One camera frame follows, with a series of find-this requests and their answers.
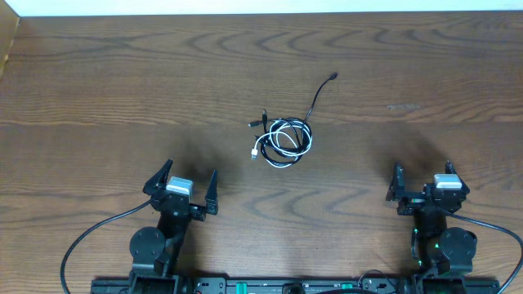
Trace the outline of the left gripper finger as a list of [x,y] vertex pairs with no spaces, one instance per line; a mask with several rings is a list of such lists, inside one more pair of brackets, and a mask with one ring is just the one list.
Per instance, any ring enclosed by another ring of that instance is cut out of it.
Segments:
[[216,215],[218,213],[217,199],[217,170],[214,170],[205,196],[206,213]]
[[145,182],[142,190],[144,194],[156,194],[159,190],[165,189],[172,164],[173,161],[168,159],[165,164]]

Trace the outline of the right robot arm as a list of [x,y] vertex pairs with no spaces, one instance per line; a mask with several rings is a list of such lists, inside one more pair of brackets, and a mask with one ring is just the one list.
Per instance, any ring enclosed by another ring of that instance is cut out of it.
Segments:
[[464,276],[473,270],[477,237],[468,230],[448,227],[446,218],[462,207],[469,193],[450,162],[420,192],[406,189],[405,170],[399,163],[394,165],[386,200],[398,204],[398,215],[413,217],[411,253],[419,266],[417,273],[400,279],[398,293],[467,291]]

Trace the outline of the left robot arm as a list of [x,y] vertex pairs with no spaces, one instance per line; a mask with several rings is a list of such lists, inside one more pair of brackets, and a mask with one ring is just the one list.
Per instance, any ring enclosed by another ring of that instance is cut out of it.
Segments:
[[149,178],[143,193],[150,197],[150,206],[160,213],[155,227],[139,229],[130,241],[132,271],[130,293],[192,293],[190,278],[175,273],[186,231],[191,221],[205,221],[216,215],[217,171],[212,172],[205,195],[205,204],[192,202],[193,182],[170,176],[173,161],[165,164]]

